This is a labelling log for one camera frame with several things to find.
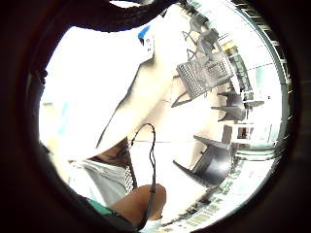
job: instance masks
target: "floor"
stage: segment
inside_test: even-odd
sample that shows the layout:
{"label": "floor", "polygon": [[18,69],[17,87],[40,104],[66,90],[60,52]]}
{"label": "floor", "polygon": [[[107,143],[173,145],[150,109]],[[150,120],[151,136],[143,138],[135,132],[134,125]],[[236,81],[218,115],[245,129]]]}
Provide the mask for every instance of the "floor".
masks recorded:
{"label": "floor", "polygon": [[[178,6],[172,6],[166,14],[167,21],[174,23],[174,26],[178,25],[180,29],[179,36],[182,35],[181,30],[189,30],[189,19],[190,18],[186,16]],[[195,141],[193,135],[217,141],[222,139],[225,124],[223,122],[218,122],[218,119],[223,116],[223,113],[211,110],[210,107],[220,106],[225,103],[225,99],[221,96],[217,96],[217,92],[227,89],[227,84],[218,86],[208,92],[206,96],[199,96],[188,104],[171,108],[176,98],[185,91],[182,81],[179,78],[173,78],[176,73],[174,69],[176,66],[173,66],[173,64],[174,62],[181,62],[179,52],[183,54],[182,59],[185,60],[187,57],[185,56],[186,48],[182,46],[182,44],[185,43],[183,41],[172,41],[170,44],[171,46],[175,46],[175,48],[171,49],[176,52],[160,54],[165,51],[165,45],[160,45],[160,41],[167,42],[167,40],[169,40],[167,36],[166,34],[166,38],[161,38],[158,41],[155,40],[156,43],[159,42],[155,47],[155,55],[160,58],[163,58],[163,56],[160,55],[165,55],[165,59],[167,60],[166,64],[170,64],[171,71],[166,72],[166,68],[162,66],[163,62],[166,60],[159,60],[155,63],[157,66],[153,68],[152,75],[148,76],[149,79],[158,78],[153,84],[161,82],[161,79],[165,78],[165,81],[162,83],[165,88],[157,90],[157,93],[152,94],[145,88],[143,88],[145,92],[141,93],[138,91],[138,93],[136,91],[136,97],[146,95],[148,99],[151,95],[153,98],[148,99],[147,104],[146,98],[139,98],[141,102],[135,102],[133,98],[129,98],[131,101],[125,102],[125,104],[119,108],[109,127],[107,127],[107,135],[110,135],[112,141],[117,140],[120,134],[124,134],[124,131],[119,131],[120,125],[123,126],[121,129],[124,130],[131,120],[135,121],[135,123],[132,124],[135,125],[135,127],[131,126],[126,128],[128,139],[133,138],[137,126],[142,123],[148,122],[155,127],[156,182],[163,184],[167,190],[167,203],[163,211],[163,222],[169,221],[178,214],[181,214],[206,191],[206,188],[195,183],[179,170],[173,164],[173,160],[178,161],[188,168],[195,163],[199,153],[204,150],[204,146]],[[187,46],[191,47],[190,40],[188,40]],[[149,67],[142,67],[140,72],[144,73],[144,69],[146,69],[145,73],[150,71],[148,70]],[[134,90],[137,90],[137,87],[150,85],[150,83],[146,83],[146,80],[137,80],[136,85],[134,84]],[[142,106],[145,107],[143,110],[145,115],[143,120],[141,120],[141,117],[138,120],[134,118],[135,115],[133,115],[132,112],[135,110],[135,113],[139,113]],[[55,133],[53,129],[51,127],[49,128],[47,125],[49,125],[49,120],[55,120],[57,118],[57,113],[53,110],[51,105],[44,106],[41,113],[43,116],[46,116],[42,117],[43,120],[41,121],[41,126],[46,129],[43,130],[45,131],[42,135],[43,141],[48,142],[50,148],[56,148],[57,140],[51,137],[51,135],[55,135]],[[149,160],[152,136],[153,134],[150,128],[144,128],[137,136],[135,144],[130,150],[138,185],[151,183],[152,181],[152,167]],[[57,156],[53,156],[52,159],[55,164],[58,164],[57,169],[59,173],[65,177],[61,159],[59,160]]]}

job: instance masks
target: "person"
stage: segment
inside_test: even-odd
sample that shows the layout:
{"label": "person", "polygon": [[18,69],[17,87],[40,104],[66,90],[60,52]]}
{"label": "person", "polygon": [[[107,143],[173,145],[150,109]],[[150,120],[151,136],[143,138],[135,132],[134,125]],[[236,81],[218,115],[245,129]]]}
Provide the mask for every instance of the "person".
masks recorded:
{"label": "person", "polygon": [[[136,229],[148,209],[150,184],[134,187],[126,193],[125,168],[131,165],[127,138],[94,157],[71,160],[69,186],[85,197],[95,208],[125,221],[125,228]],[[141,232],[155,232],[160,227],[162,211],[166,203],[165,187],[155,185],[155,198],[148,215],[148,221]]]}

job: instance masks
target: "chair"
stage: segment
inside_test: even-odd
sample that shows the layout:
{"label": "chair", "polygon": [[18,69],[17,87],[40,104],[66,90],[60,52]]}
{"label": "chair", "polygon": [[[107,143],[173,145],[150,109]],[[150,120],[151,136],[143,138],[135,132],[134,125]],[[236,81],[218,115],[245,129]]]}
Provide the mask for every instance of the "chair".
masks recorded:
{"label": "chair", "polygon": [[183,35],[185,37],[185,40],[187,39],[187,37],[190,37],[192,39],[192,41],[194,42],[194,39],[192,38],[192,36],[190,35],[190,33],[192,31],[195,31],[199,34],[202,33],[202,25],[208,21],[207,17],[203,16],[201,13],[196,13],[193,17],[191,17],[190,19],[190,31],[189,32],[185,32],[183,31]]}
{"label": "chair", "polygon": [[212,107],[214,110],[225,111],[225,116],[218,121],[224,120],[243,120],[246,116],[246,109],[241,95],[231,90],[229,92],[218,93],[226,97],[226,106]]}
{"label": "chair", "polygon": [[207,188],[220,185],[231,170],[236,147],[195,135],[193,135],[193,138],[207,146],[207,149],[202,152],[202,156],[192,169],[183,167],[175,160],[173,161],[174,164]]}
{"label": "chair", "polygon": [[[215,52],[211,56],[188,61],[178,65],[176,69],[186,92],[176,99],[172,108],[195,99],[215,86],[227,83],[233,77],[232,69],[223,52]],[[185,94],[190,99],[179,101]]]}
{"label": "chair", "polygon": [[197,55],[200,52],[204,55],[211,56],[212,49],[214,47],[214,44],[217,43],[218,38],[219,33],[214,28],[208,29],[207,31],[203,32],[197,39],[195,51],[187,49],[188,60],[192,60],[194,57],[197,58]]}

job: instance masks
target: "blue object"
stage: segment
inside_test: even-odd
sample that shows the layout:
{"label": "blue object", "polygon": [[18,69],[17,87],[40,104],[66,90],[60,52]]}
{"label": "blue object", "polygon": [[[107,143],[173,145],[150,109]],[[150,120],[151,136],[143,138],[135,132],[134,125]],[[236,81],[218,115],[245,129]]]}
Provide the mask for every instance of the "blue object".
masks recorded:
{"label": "blue object", "polygon": [[138,39],[144,39],[144,36],[148,32],[150,25],[146,26],[143,30],[138,33]]}

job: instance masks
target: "cable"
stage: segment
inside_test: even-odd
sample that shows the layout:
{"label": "cable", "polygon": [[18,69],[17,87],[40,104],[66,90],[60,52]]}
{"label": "cable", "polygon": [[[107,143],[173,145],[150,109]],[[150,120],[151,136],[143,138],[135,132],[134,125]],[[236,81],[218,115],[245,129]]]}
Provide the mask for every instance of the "cable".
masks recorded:
{"label": "cable", "polygon": [[151,209],[153,207],[153,204],[154,204],[154,201],[155,201],[155,194],[156,194],[156,159],[155,159],[155,144],[156,144],[156,131],[155,131],[155,128],[153,125],[151,125],[150,123],[144,123],[142,124],[139,129],[137,130],[134,138],[131,140],[131,143],[130,143],[130,146],[132,147],[134,145],[134,142],[135,142],[135,139],[138,135],[138,133],[140,132],[140,130],[146,126],[146,125],[149,125],[152,127],[153,129],[153,134],[154,134],[154,139],[153,139],[153,144],[152,144],[152,147],[150,149],[150,153],[149,153],[149,159],[152,163],[152,166],[153,166],[153,170],[154,170],[154,173],[153,173],[153,182],[152,182],[152,187],[150,189],[150,198],[149,198],[149,202],[148,202],[148,206],[147,206],[147,209],[146,209],[146,212],[142,218],[142,220],[140,221],[140,223],[137,225],[136,227],[136,230],[139,231],[141,230],[145,225],[146,225],[146,222],[148,220],[148,217],[149,217],[149,214],[151,212]]}

